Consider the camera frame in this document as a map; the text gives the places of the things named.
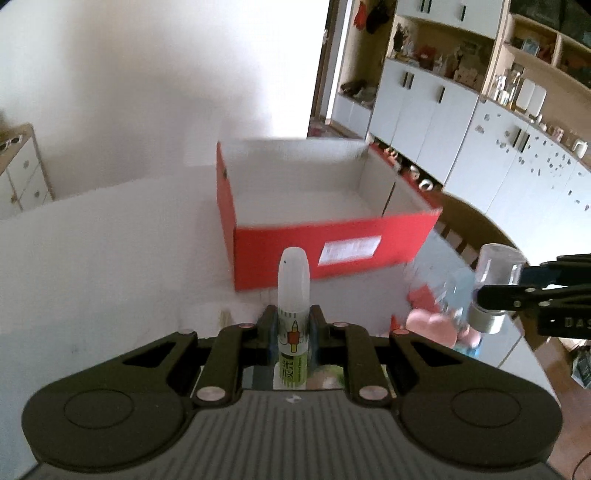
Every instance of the glue stick label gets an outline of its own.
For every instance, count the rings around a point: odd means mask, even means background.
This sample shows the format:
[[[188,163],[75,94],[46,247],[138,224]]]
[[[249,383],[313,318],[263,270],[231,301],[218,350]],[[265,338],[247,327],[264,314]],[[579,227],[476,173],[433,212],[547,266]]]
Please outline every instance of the glue stick label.
[[[281,381],[286,388],[306,383],[308,374],[308,315],[277,309],[279,320],[279,362]]]

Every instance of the pink object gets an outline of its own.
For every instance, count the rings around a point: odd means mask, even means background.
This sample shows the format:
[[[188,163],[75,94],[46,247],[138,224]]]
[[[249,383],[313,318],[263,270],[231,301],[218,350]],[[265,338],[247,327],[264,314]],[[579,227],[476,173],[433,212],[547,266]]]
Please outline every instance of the pink object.
[[[432,314],[428,310],[415,309],[408,314],[406,328],[448,348],[453,348],[457,341],[452,318],[442,313]]]
[[[470,348],[476,348],[478,345],[480,345],[481,340],[482,335],[480,332],[477,332],[470,326],[457,334],[457,341],[469,346]]]
[[[441,308],[435,303],[435,297],[427,285],[408,292],[407,300],[415,309],[427,310],[431,313],[439,313]]]

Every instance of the red cloth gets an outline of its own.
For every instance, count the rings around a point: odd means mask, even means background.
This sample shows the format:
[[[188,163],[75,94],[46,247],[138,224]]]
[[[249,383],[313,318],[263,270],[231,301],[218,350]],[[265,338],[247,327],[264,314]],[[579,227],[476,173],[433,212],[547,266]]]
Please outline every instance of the red cloth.
[[[359,2],[359,9],[357,10],[357,15],[355,15],[355,19],[353,20],[353,25],[357,27],[357,30],[363,30],[365,28],[367,19],[368,7],[364,2]]]

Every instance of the white drawer unit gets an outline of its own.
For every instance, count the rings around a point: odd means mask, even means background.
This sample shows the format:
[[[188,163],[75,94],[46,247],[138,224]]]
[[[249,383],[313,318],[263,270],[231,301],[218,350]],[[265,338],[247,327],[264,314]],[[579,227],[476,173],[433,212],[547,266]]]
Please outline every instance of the white drawer unit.
[[[386,59],[369,131],[444,183],[477,101],[461,85]]]
[[[344,95],[338,94],[335,98],[335,107],[332,120],[340,123],[355,135],[365,138],[369,127],[371,110]]]
[[[37,159],[35,145],[32,140],[28,140],[7,168],[8,175],[18,196],[21,196],[24,192],[38,165],[39,160]]]
[[[0,220],[53,201],[30,124],[0,134]]]
[[[503,0],[398,0],[396,13],[495,38]]]
[[[31,177],[31,181],[29,181],[27,188],[21,195],[20,202],[22,209],[31,210],[43,205],[43,201],[48,193],[43,170],[41,166],[37,166],[35,173]]]
[[[0,175],[0,220],[10,218],[17,213],[21,213],[21,206],[17,196],[14,195],[8,174],[4,172]]]

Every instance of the white wall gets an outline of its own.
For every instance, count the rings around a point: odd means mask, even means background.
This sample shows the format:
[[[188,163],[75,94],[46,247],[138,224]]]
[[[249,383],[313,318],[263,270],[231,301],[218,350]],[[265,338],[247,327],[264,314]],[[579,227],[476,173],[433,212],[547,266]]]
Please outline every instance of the white wall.
[[[58,197],[305,137],[328,0],[12,0],[0,112],[31,122]]]

